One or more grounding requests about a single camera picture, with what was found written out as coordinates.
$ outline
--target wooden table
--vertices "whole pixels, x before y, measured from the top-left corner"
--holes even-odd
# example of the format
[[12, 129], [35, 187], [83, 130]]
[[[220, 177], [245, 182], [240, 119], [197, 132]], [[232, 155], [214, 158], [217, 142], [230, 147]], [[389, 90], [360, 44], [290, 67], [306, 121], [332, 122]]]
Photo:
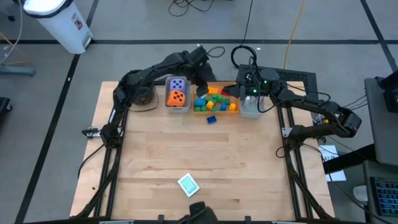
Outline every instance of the wooden table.
[[[93, 126], [107, 122], [117, 84], [102, 83]], [[302, 82], [290, 84], [303, 88]], [[177, 220], [197, 201], [205, 201], [219, 220], [243, 220], [246, 215], [252, 220], [295, 219], [285, 160], [275, 156], [282, 145], [276, 109], [259, 119], [217, 116], [217, 123], [209, 125], [206, 116], [169, 114], [164, 106], [165, 87], [157, 86], [157, 92], [157, 109], [129, 112], [112, 219], [156, 220], [163, 214], [166, 220]], [[271, 105], [266, 100], [266, 108]], [[293, 113], [296, 124], [312, 125], [308, 111], [294, 108]], [[306, 143], [318, 147], [314, 139]], [[85, 157], [101, 144], [100, 138], [89, 140]], [[309, 190], [334, 216], [319, 152], [307, 146], [301, 152]], [[98, 188], [103, 159], [104, 150], [81, 170], [71, 215], [80, 212]], [[190, 199], [177, 183], [186, 173], [201, 188]], [[299, 190], [298, 197], [304, 217]]]

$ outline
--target white paper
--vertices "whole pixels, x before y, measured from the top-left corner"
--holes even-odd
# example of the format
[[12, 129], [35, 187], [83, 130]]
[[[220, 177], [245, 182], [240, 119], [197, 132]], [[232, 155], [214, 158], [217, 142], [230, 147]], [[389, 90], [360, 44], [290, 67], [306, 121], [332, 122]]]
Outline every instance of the white paper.
[[[336, 155], [337, 154], [336, 146], [319, 146], [319, 150], [321, 151], [322, 157], [325, 161], [338, 157], [338, 155]], [[342, 170], [331, 173], [330, 175], [333, 181], [346, 181], [346, 176], [344, 175], [344, 171]], [[326, 180], [330, 182], [329, 174], [326, 175]]]

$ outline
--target floor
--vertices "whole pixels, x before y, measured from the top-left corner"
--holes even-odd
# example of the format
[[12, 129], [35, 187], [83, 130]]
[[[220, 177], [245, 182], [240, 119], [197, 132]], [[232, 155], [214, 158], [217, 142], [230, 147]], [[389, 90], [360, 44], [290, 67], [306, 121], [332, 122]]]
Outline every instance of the floor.
[[[211, 59], [211, 66], [220, 80], [236, 78], [229, 55], [243, 38], [249, 1], [215, 0], [208, 12], [190, 8], [182, 17], [167, 12], [172, 0], [75, 2], [96, 40], [86, 53], [69, 54], [35, 19], [24, 15], [19, 48], [37, 74], [0, 76], [0, 96], [10, 97], [14, 106], [0, 128], [1, 223], [68, 218], [86, 146], [80, 131], [91, 124], [102, 81], [117, 81], [129, 70], [149, 67], [171, 52], [192, 50], [197, 44], [206, 49], [224, 46], [226, 54]], [[210, 2], [194, 3], [206, 8]], [[293, 0], [254, 0], [246, 38], [249, 46], [259, 49], [259, 65], [283, 67], [300, 5]], [[316, 73], [318, 90], [341, 105], [363, 96], [364, 78], [387, 76], [397, 68], [397, 7], [395, 0], [308, 0], [287, 68]], [[14, 40], [19, 8], [11, 0], [0, 1], [0, 8], [17, 17], [9, 22], [0, 15], [0, 32]], [[1, 55], [6, 47], [0, 40]], [[240, 63], [247, 63], [247, 58], [245, 52], [236, 55]], [[21, 59], [14, 52], [7, 62]], [[373, 142], [368, 109], [356, 112], [363, 120], [356, 137], [338, 139], [353, 149]], [[348, 152], [333, 141], [328, 144]], [[363, 184], [361, 167], [345, 171], [348, 181], [338, 183], [345, 191]], [[32, 174], [37, 185], [35, 181], [29, 185]], [[337, 217], [364, 221], [363, 211], [334, 186], [330, 191]]]

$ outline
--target orange dice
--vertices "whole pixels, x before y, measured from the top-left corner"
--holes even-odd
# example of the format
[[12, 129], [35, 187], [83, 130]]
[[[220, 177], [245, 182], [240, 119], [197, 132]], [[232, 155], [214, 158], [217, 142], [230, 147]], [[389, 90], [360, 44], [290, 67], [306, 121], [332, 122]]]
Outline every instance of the orange dice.
[[185, 94], [178, 90], [172, 90], [169, 93], [167, 106], [169, 107], [183, 107], [185, 103]]

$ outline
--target blue and white card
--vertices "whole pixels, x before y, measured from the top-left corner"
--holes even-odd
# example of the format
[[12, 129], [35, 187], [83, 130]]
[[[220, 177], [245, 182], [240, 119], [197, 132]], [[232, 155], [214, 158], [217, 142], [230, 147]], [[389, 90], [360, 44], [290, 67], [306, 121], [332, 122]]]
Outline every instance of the blue and white card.
[[191, 197], [195, 192], [199, 190], [198, 184], [193, 180], [191, 174], [186, 174], [180, 180], [178, 180], [182, 190], [188, 197]]

